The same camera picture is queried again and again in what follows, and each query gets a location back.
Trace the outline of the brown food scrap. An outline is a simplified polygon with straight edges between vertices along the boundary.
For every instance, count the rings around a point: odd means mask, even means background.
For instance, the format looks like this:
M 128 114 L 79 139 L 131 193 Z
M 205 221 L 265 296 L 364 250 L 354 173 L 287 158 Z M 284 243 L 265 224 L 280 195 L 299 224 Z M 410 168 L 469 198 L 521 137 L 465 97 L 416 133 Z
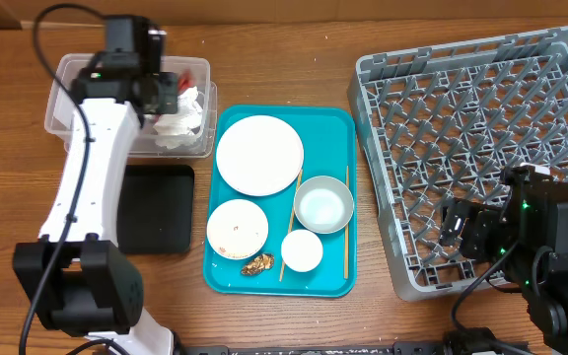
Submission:
M 249 261 L 241 270 L 244 276 L 256 276 L 265 270 L 270 270 L 275 263 L 275 257 L 271 253 L 262 253 Z

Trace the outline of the small white cup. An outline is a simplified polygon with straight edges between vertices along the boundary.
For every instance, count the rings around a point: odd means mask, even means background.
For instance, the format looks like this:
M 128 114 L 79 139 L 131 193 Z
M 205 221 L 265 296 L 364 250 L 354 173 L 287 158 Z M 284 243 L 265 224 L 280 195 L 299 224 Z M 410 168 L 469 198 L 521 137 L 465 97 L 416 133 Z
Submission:
M 289 233 L 281 245 L 284 264 L 296 272 L 309 272 L 318 267 L 323 256 L 320 238 L 308 230 Z

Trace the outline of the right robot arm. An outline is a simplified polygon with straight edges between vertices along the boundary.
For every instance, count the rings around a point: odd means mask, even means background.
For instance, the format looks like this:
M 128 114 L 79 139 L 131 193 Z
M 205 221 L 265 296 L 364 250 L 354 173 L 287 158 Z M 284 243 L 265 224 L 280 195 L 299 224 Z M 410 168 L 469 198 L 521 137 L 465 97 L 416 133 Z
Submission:
M 508 167 L 502 206 L 453 198 L 442 207 L 439 242 L 462 256 L 489 263 L 460 298 L 465 300 L 498 271 L 516 284 L 545 345 L 568 354 L 568 182 L 546 167 Z

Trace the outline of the red foil snack wrapper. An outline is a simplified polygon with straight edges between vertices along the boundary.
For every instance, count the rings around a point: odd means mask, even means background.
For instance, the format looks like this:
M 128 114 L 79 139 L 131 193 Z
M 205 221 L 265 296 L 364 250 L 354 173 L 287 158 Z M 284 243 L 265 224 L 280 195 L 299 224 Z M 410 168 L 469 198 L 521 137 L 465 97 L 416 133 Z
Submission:
M 177 78 L 177 91 L 179 94 L 184 93 L 189 88 L 193 88 L 196 86 L 196 81 L 194 79 L 193 74 L 186 70 L 182 72 Z

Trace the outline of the pink bowl with rice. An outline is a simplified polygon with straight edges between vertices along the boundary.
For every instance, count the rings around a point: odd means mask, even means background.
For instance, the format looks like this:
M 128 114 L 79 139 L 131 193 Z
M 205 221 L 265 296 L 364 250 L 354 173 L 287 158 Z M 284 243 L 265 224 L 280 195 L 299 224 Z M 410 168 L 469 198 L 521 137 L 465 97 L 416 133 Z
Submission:
M 210 247 L 220 256 L 246 259 L 264 246 L 269 225 L 263 210 L 245 199 L 226 201 L 209 216 L 206 237 Z

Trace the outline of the grey-green bowl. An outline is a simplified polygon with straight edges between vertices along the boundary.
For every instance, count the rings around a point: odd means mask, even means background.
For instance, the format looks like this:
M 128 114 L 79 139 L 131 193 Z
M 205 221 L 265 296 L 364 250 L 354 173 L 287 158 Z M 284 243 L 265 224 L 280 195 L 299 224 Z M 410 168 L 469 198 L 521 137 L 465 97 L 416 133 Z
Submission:
M 307 230 L 333 234 L 352 219 L 354 197 L 349 187 L 335 177 L 311 177 L 297 190 L 293 208 L 297 220 Z

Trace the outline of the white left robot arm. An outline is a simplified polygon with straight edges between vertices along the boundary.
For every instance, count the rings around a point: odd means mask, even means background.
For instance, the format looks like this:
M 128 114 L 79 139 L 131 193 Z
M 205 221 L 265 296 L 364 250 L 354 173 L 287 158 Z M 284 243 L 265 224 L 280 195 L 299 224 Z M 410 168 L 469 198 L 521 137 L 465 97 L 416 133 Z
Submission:
M 149 114 L 178 109 L 178 76 L 83 69 L 64 88 L 75 107 L 56 199 L 37 241 L 19 243 L 13 270 L 32 321 L 117 354 L 177 354 L 176 334 L 143 306 L 139 270 L 118 249 L 117 210 L 129 151 Z

